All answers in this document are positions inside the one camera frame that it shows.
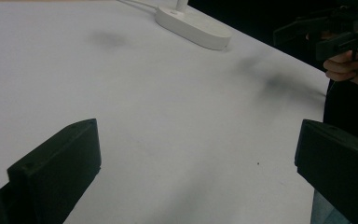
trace white table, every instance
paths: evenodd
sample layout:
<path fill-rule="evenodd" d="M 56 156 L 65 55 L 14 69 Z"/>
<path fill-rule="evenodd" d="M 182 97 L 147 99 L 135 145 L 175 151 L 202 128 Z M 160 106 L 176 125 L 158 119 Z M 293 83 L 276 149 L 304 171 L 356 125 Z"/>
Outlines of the white table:
<path fill-rule="evenodd" d="M 12 163 L 96 118 L 102 170 L 66 224 L 309 223 L 294 157 L 328 79 L 231 30 L 215 51 L 140 5 L 0 2 L 0 187 Z"/>

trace person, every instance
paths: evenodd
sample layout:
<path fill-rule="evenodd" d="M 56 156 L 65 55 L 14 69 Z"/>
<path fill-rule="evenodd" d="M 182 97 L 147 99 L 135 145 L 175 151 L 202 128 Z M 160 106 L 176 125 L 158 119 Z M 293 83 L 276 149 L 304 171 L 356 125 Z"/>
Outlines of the person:
<path fill-rule="evenodd" d="M 351 51 L 324 62 L 325 74 L 330 78 L 324 103 L 324 122 L 358 137 L 358 53 Z"/>

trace white object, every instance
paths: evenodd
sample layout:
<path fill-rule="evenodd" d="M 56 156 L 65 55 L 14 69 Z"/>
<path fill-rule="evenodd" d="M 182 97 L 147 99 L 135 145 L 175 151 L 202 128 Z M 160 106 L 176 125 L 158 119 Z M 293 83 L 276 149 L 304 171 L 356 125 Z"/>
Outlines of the white object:
<path fill-rule="evenodd" d="M 187 2 L 178 0 L 176 8 L 158 7 L 156 22 L 207 49 L 224 49 L 232 36 L 225 24 L 201 13 L 186 11 Z"/>

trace white base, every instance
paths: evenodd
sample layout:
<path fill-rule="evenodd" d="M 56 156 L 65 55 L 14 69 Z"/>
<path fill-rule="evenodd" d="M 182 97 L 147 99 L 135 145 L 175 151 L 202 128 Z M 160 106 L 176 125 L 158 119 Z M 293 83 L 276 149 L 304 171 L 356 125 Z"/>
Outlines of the white base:
<path fill-rule="evenodd" d="M 156 22 L 162 27 L 207 49 L 224 49 L 232 33 L 224 23 L 203 14 L 158 7 Z"/>

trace hand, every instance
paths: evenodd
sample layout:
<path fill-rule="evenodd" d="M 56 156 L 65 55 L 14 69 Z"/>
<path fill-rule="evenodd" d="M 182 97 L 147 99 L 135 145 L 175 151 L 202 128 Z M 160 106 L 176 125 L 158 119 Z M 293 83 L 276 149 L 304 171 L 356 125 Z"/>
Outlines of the hand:
<path fill-rule="evenodd" d="M 326 76 L 335 81 L 350 79 L 358 85 L 358 53 L 355 61 L 352 60 L 351 50 L 338 54 L 324 62 L 327 69 Z"/>

